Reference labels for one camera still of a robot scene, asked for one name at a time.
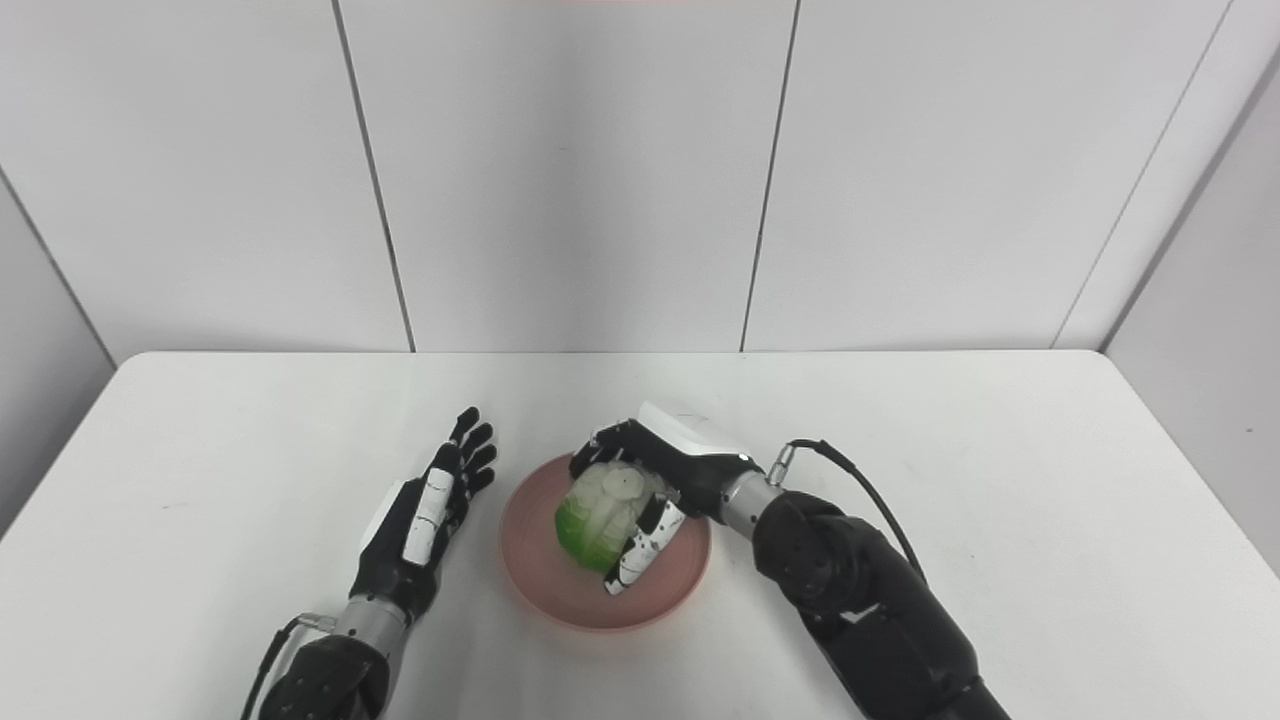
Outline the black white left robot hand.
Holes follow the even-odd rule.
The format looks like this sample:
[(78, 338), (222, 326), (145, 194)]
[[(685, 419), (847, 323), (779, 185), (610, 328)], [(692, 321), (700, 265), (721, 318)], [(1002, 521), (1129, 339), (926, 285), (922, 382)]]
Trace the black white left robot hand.
[(495, 479), (494, 428), (477, 407), (456, 419), (428, 469), (393, 488), (364, 546), (349, 596), (396, 606), (408, 626), (434, 602), (442, 562), (472, 501)]

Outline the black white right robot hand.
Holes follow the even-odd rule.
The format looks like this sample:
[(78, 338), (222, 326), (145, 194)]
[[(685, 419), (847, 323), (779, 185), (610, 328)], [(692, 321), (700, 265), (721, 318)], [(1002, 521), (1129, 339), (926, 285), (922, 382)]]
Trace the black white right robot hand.
[(705, 416), (678, 405), (644, 402), (636, 416), (596, 430), (572, 455), (570, 475), (608, 461), (630, 461), (664, 484), (605, 571), (611, 596), (627, 591), (655, 561), (689, 518), (709, 518), (750, 539), (780, 484), (741, 443)]

